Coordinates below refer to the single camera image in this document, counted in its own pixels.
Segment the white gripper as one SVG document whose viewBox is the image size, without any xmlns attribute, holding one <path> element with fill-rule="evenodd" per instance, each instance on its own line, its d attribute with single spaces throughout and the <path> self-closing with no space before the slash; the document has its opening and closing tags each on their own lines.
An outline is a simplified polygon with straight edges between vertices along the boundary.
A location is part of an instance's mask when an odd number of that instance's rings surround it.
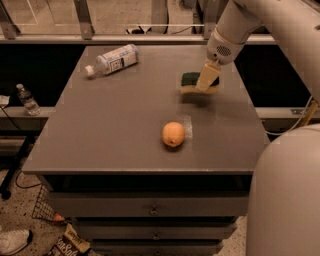
<svg viewBox="0 0 320 256">
<path fill-rule="evenodd" d="M 200 92 L 211 92 L 213 83 L 218 79 L 221 68 L 233 62 L 244 47 L 244 41 L 237 35 L 222 33 L 218 27 L 214 29 L 207 42 L 207 60 L 200 72 L 196 89 Z"/>
</svg>

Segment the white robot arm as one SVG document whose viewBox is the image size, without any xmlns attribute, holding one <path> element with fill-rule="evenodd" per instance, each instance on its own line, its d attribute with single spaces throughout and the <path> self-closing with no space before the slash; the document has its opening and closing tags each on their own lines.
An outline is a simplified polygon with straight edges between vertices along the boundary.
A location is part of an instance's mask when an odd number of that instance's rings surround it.
<svg viewBox="0 0 320 256">
<path fill-rule="evenodd" d="M 278 107 L 320 101 L 320 13 L 313 0 L 227 0 L 197 82 L 205 92 L 251 34 L 266 28 L 295 77 L 267 86 Z M 263 150 L 248 200 L 246 256 L 320 256 L 320 124 L 295 128 Z"/>
</svg>

